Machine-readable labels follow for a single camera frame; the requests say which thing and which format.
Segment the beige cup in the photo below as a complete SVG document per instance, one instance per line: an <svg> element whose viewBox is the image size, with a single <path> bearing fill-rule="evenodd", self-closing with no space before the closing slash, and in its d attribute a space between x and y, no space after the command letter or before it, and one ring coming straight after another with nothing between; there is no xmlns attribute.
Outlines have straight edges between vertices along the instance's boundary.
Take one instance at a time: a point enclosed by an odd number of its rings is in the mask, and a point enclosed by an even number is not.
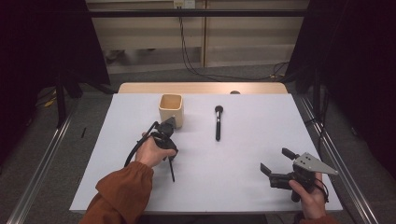
<svg viewBox="0 0 396 224"><path fill-rule="evenodd" d="M159 109L162 122L175 116L176 127L181 128L183 126L184 106L181 95L164 94L161 97Z"/></svg>

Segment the black handle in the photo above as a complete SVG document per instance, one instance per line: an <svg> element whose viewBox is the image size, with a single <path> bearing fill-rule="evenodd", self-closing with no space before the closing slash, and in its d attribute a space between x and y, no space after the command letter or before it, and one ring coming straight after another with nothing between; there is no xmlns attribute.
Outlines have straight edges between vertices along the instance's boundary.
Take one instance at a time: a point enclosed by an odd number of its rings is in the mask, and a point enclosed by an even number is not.
<svg viewBox="0 0 396 224"><path fill-rule="evenodd" d="M220 126L221 126L221 123L220 122L217 122L217 124L216 124L216 140L220 140Z"/></svg>

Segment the electrical outlet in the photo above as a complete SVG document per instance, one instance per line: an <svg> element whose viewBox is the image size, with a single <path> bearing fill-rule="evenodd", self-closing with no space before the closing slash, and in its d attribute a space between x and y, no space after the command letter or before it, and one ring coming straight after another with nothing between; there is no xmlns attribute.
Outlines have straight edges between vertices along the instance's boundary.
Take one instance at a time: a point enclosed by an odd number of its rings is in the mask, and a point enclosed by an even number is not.
<svg viewBox="0 0 396 224"><path fill-rule="evenodd" d="M184 0L174 0L174 8L184 8Z"/></svg>
<svg viewBox="0 0 396 224"><path fill-rule="evenodd" d="M195 8L195 0L184 0L184 8Z"/></svg>

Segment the orange sleeve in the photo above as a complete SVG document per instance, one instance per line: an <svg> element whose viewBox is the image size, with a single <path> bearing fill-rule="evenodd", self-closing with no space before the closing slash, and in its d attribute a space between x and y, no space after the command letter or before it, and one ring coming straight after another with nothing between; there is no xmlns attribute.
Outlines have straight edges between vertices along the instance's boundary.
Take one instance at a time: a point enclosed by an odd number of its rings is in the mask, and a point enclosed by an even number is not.
<svg viewBox="0 0 396 224"><path fill-rule="evenodd" d="M339 222L335 220L334 217L327 215L326 217L321 217L317 219L303 219L300 224L338 224Z"/></svg>
<svg viewBox="0 0 396 224"><path fill-rule="evenodd" d="M152 189L153 170L137 161L101 179L80 224L136 223Z"/></svg>

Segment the gray floor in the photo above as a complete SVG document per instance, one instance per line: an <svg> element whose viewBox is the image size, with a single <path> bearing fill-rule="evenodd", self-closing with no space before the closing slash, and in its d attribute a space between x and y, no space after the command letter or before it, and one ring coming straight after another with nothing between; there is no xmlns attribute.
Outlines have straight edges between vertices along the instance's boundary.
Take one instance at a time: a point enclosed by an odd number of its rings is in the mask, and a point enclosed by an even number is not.
<svg viewBox="0 0 396 224"><path fill-rule="evenodd" d="M233 67L197 68L200 74L211 76L218 81L243 81L243 78L263 78L273 74L272 65L250 65ZM116 90L126 81L213 81L207 77L197 76L186 69L136 72L128 74L112 74L112 85ZM267 78L261 81L276 81ZM79 100L67 99L67 106L76 106L64 140L59 145L39 191L31 205L29 213L23 217L24 223L77 223L80 214L69 212L88 160L91 156L96 138L100 132L111 96L93 88L81 85L84 95ZM309 120L301 103L304 95L295 94L294 84L287 84L288 91L293 93L302 118ZM56 104L44 107L37 106L35 116L27 128L24 137L8 157L0 175L0 223L6 223L18 199L24 193L41 158L46 153L57 124ZM318 134L313 125L308 124L315 144ZM394 223L396 214L396 183L386 170L373 158L363 139L351 131L351 125L336 103L330 100L327 112L326 130L346 163L361 192L373 209L378 223ZM321 151L325 161L328 157ZM339 178L334 179L334 186L344 203L345 210L333 215L342 223L364 223L350 194L343 187ZM268 223L291 223L293 214L268 214ZM263 215L224 215L224 216L149 216L142 217L141 223L265 223Z"/></svg>

